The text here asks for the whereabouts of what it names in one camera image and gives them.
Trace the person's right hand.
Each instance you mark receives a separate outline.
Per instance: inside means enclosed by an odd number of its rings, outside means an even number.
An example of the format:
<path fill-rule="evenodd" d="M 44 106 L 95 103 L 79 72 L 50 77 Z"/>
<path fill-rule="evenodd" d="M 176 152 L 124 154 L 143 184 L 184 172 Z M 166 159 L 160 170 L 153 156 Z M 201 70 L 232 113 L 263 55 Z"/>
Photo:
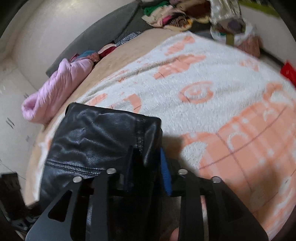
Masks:
<path fill-rule="evenodd" d="M 179 228 L 176 228 L 170 236 L 169 241 L 178 241 L 178 237 L 179 237 Z"/>

